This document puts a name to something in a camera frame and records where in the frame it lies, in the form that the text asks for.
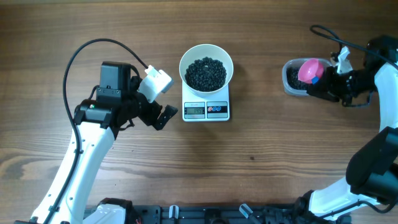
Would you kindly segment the pink scoop blue handle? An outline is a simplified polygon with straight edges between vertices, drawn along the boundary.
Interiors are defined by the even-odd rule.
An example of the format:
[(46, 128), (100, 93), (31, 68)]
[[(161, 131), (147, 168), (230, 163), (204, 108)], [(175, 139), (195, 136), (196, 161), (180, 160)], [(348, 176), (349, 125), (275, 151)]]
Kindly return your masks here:
[(316, 84), (321, 79), (324, 66), (319, 59), (307, 60), (298, 71), (298, 80), (307, 84)]

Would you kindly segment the pile of black beans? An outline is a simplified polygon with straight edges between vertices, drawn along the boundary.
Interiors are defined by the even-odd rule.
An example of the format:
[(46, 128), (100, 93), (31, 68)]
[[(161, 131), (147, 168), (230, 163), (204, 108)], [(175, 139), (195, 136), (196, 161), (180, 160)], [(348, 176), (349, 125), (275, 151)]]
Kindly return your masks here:
[(188, 66), (184, 78), (187, 85), (194, 90), (216, 91), (226, 83), (226, 69), (221, 61), (204, 57)]

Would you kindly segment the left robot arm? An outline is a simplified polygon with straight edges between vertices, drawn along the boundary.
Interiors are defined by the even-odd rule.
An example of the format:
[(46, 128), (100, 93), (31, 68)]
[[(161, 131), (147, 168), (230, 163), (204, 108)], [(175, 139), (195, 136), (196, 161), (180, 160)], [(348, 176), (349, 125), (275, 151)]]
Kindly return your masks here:
[(155, 101), (174, 83), (168, 74), (152, 65), (144, 78), (132, 72), (137, 68), (128, 63), (102, 63), (99, 85), (76, 107), (68, 150), (29, 223), (140, 223), (130, 200), (106, 198), (92, 214), (85, 213), (95, 177), (118, 133), (132, 127), (134, 118), (161, 130), (178, 111)]

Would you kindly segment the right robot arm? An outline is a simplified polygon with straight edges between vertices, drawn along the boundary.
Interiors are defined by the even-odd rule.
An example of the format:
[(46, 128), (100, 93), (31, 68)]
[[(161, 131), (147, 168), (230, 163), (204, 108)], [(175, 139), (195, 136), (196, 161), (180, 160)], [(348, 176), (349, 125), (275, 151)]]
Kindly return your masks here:
[(379, 95), (379, 133), (349, 161), (346, 175), (298, 198), (293, 223), (349, 223), (348, 213), (368, 206), (387, 213), (397, 204), (397, 39), (382, 35), (363, 48), (364, 68), (342, 68), (342, 59), (313, 78), (310, 96), (351, 107), (365, 91)]

